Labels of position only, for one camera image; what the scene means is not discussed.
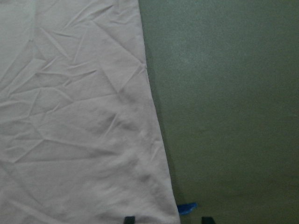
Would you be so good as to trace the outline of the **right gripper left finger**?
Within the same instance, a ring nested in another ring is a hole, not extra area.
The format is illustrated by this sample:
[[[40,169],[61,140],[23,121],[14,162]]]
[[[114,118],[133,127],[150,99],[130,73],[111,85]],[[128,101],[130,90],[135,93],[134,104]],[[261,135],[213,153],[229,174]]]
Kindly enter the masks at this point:
[[[127,216],[124,218],[123,224],[135,224],[135,216]]]

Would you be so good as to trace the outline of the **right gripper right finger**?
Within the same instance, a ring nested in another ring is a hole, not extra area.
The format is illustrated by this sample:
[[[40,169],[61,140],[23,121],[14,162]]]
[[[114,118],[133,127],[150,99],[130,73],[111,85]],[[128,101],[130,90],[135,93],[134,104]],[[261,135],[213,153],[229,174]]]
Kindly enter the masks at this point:
[[[202,217],[201,223],[202,224],[215,224],[215,220],[212,217]]]

